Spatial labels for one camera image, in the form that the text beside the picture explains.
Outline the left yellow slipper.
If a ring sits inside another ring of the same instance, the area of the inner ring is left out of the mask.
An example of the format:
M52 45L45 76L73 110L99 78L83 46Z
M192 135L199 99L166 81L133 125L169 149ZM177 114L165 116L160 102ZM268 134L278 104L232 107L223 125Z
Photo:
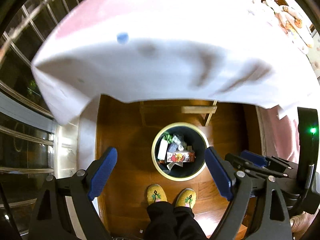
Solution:
M146 193L148 205L151 205L156 202L166 202L167 196L163 188L158 184L150 185Z

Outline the green paper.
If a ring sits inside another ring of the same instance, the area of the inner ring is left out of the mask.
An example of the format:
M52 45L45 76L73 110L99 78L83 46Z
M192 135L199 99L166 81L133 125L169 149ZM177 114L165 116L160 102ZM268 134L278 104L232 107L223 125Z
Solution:
M169 132L163 133L163 140L165 140L168 144L172 143L173 136Z

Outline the purple plastic bag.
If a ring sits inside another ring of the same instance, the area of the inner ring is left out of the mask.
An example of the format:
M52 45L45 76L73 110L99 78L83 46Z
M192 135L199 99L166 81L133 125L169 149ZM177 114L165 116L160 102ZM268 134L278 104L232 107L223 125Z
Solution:
M174 153L178 150L178 144L176 144L175 142L172 142L169 146L168 146L168 149L167 149L167 152L170 152L170 153Z

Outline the black trouser legs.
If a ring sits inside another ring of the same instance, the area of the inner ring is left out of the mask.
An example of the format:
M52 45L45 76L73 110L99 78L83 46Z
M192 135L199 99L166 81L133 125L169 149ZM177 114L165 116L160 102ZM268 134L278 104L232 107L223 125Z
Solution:
M156 202L147 207L147 213L150 223L144 232L144 239L207 239L189 207Z

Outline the yellow slipper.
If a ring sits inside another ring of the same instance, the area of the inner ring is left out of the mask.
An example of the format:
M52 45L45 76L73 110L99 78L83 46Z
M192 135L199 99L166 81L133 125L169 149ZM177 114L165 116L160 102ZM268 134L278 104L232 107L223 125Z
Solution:
M175 207L193 208L196 203L196 192L191 188L184 189L177 197Z
M150 185L146 193L148 205L151 205L156 202L166 202L167 196L163 188L158 184Z

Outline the cartoon printed tablecloth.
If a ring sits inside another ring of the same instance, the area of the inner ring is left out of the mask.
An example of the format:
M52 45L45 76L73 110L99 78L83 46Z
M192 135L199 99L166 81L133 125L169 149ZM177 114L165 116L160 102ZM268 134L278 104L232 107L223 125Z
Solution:
M101 94L319 109L307 56L253 0L83 0L31 70L62 125Z

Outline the wooden folding table frame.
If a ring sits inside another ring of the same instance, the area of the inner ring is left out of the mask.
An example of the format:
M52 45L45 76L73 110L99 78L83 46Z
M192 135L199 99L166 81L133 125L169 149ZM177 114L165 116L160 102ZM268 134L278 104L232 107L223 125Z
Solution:
M213 114L217 110L217 100L214 100L210 105L177 105L177 104L154 104L145 103L141 101L139 103L139 112L142 120L142 125L146 126L146 114L151 113L181 113L181 114L197 114L204 115L202 126L208 126Z

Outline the metal window grille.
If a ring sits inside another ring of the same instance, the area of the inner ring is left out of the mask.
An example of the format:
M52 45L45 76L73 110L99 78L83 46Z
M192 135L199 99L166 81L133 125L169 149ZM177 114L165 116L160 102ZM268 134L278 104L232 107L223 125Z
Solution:
M82 0L1 0L1 185L19 234L28 235L48 175L77 169L78 120L60 126L31 71L36 53Z

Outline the red strawberry duck carton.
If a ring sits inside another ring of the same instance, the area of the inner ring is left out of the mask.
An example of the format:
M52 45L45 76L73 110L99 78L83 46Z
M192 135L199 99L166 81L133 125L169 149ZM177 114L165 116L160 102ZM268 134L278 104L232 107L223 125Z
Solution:
M192 163L195 161L195 153L189 151L167 152L168 163Z

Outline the right yellow slipper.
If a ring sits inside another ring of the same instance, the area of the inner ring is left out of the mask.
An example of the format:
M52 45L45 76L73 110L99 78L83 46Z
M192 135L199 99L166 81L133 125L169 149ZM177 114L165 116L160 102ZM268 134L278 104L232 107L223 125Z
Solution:
M191 188L184 189L177 197L175 207L193 208L196 203L196 192Z

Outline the round cream rimmed trash bin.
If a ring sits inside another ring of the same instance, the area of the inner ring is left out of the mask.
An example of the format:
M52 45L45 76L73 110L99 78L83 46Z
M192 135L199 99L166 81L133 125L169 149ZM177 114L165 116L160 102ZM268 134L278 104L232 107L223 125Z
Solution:
M208 147L208 139L198 127L176 122L165 126L154 138L152 162L167 179L191 180L204 170L204 151Z

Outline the white plush toy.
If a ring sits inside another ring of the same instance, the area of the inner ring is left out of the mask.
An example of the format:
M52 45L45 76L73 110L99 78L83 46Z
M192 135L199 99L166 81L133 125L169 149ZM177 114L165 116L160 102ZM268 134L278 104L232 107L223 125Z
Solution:
M267 10L266 8L269 7L272 9L275 13L280 13L281 8L276 3L275 0L251 0L253 4L255 4L257 7L260 7L263 10Z

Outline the white paper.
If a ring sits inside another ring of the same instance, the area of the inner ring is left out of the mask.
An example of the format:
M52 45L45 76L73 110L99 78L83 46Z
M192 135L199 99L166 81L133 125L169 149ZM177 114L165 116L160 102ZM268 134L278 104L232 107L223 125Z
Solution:
M157 158L158 160L165 160L168 149L168 142L163 138L160 142Z

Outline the pink bed sheet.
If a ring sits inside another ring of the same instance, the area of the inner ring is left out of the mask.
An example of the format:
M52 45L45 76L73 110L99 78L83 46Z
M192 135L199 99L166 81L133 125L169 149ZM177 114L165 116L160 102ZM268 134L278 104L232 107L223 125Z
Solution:
M262 155L299 162L298 111L283 110L280 106L264 109L256 107Z

